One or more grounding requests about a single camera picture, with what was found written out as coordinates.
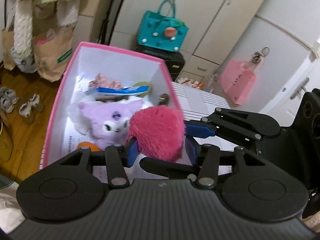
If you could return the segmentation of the purple plush cat toy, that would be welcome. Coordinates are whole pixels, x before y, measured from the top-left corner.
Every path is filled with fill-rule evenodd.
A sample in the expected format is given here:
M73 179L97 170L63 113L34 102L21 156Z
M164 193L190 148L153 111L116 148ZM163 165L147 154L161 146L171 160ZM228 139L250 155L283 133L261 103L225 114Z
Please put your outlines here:
M74 102L67 107L67 115L78 133L89 136L103 150L124 144L131 117L144 105L142 98L134 96L120 101Z

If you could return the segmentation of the green brown plush in box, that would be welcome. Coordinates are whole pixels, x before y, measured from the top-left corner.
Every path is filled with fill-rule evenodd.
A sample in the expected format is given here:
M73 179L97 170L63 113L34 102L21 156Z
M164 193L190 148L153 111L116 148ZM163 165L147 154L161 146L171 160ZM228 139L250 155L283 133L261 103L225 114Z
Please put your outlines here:
M141 87L141 86L148 86L148 90L142 94L137 95L138 97L144 98L147 95L149 95L150 93L152 93L152 84L149 82L142 81L142 82L135 83L133 85L133 87ZM158 99L158 105L166 105L167 106L169 103L169 99L170 99L169 94L167 94L167 93L161 94Z

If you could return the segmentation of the pink scrunchie in box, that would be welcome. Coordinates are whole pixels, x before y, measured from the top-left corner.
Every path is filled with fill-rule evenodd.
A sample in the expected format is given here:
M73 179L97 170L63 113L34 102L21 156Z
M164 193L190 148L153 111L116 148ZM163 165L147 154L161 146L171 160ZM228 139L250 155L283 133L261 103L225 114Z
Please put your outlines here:
M110 88L122 89L124 86L120 81L112 81L106 78L103 74L99 73L95 76L94 80L89 82L89 88Z

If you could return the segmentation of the striped white tablecloth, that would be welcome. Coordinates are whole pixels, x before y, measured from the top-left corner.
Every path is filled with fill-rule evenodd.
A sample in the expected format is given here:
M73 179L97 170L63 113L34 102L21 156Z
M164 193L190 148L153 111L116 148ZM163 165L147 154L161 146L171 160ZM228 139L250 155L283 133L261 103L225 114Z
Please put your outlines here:
M185 120L200 120L204 116L211 115L217 107L227 107L229 104L221 96L211 94L186 85L173 82L172 86L180 102ZM199 144L212 144L223 151L232 151L236 144L219 137L197 138Z

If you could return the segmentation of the beige wardrobe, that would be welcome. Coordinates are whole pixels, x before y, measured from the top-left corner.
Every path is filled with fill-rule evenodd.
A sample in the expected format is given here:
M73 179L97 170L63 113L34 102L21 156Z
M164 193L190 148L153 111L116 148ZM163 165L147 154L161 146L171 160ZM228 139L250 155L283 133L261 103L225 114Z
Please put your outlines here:
M200 80L217 71L264 0L175 0L176 16L189 28L180 52L185 65L178 77ZM134 50L147 10L170 13L164 0L81 0L73 46L101 42Z

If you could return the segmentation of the brown paper bag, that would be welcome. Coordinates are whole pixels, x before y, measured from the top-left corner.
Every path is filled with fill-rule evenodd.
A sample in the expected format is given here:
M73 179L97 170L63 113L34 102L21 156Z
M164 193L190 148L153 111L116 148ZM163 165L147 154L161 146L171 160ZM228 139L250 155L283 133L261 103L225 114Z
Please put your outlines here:
M61 78L73 53L73 29L49 29L32 40L36 69L50 82Z

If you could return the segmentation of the cream knitted cardigan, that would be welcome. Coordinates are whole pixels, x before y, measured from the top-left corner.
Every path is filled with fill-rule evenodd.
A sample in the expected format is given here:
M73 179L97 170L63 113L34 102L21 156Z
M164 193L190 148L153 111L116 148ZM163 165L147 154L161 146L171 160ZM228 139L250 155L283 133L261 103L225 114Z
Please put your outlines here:
M60 28L74 27L78 20L79 5L80 0L17 0L12 55L22 60L31 54L34 17L45 19L56 12Z

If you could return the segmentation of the pink storage box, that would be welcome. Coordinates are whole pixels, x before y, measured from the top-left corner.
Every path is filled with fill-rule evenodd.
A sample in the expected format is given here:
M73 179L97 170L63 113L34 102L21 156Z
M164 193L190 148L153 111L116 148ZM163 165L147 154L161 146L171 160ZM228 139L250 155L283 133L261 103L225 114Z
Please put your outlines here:
M58 88L50 114L40 168L71 152L81 140L90 140L80 102L111 100L119 96L144 97L148 105L165 103L180 108L164 60L139 52L81 42Z

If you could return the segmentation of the teal felt handbag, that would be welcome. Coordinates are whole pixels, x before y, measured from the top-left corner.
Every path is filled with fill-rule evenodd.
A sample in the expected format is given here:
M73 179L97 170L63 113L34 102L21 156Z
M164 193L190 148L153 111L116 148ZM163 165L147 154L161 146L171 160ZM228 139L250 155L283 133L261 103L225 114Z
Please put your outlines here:
M171 6L171 16L161 14L165 3ZM185 23L176 18L175 0L164 0L157 12L147 10L144 13L138 29L137 43L176 53L180 51L188 31Z

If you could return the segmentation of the grey slipper pair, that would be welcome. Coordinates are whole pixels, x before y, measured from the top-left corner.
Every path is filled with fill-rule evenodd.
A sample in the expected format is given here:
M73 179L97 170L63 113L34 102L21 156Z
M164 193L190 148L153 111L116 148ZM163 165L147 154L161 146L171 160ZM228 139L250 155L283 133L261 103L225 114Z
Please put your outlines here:
M37 93L31 92L19 98L14 90L1 87L1 110L6 113L16 110L25 123L32 124L35 121L34 112L43 112L44 103Z

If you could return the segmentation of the black suitcase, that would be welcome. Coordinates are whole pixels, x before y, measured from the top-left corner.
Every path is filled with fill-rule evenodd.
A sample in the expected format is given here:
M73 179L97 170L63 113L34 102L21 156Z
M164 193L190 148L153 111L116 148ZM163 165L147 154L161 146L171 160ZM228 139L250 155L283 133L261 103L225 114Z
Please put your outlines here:
M185 65L185 59L180 52L170 52L142 45L137 45L136 51L146 55L157 57L159 59L163 59L172 81L175 81L178 78L182 68Z

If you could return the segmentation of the pink paper bag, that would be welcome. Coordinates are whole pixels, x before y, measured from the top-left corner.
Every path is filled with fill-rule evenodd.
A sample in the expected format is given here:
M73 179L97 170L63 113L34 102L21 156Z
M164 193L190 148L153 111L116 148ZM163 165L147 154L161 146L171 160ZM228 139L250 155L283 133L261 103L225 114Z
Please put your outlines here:
M234 104L242 105L246 101L256 78L256 75L244 62L231 59L217 81Z

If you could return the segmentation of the blue wet wipes pack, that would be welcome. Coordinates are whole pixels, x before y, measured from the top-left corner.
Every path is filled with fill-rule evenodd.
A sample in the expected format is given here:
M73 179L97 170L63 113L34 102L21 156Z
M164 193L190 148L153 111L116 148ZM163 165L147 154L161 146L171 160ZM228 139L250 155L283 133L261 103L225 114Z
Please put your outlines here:
M85 92L86 95L90 95L97 100L102 99L114 99L122 96L138 96L147 93L150 90L150 86L135 86L126 87L121 89L113 88L91 88Z

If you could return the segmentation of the yellow white gift bag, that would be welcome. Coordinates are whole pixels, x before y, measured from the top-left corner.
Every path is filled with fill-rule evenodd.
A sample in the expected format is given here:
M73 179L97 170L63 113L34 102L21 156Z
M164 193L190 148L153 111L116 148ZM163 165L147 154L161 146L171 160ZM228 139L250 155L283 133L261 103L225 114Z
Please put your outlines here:
M188 79L187 77L179 78L176 82L179 83L180 85L185 85L185 86L196 88L196 89L202 89L204 86L203 83L199 83L198 81L195 81L193 79Z

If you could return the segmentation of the red fluffy plush ball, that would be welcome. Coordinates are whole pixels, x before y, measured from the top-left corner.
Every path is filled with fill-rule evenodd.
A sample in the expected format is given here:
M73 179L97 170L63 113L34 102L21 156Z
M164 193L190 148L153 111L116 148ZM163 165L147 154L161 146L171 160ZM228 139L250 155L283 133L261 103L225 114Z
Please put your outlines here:
M175 162L182 157L184 116L180 109L153 106L137 111L129 122L129 135L138 142L141 154Z

